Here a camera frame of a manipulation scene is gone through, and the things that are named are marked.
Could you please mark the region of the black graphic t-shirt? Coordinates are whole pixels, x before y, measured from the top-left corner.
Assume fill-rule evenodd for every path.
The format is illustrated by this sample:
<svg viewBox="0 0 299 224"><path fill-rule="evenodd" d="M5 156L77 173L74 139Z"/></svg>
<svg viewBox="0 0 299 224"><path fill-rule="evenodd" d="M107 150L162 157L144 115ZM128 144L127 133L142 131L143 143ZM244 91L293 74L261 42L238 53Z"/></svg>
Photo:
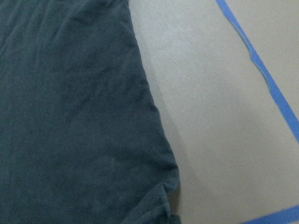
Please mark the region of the black graphic t-shirt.
<svg viewBox="0 0 299 224"><path fill-rule="evenodd" d="M179 224L126 0L0 3L0 221Z"/></svg>

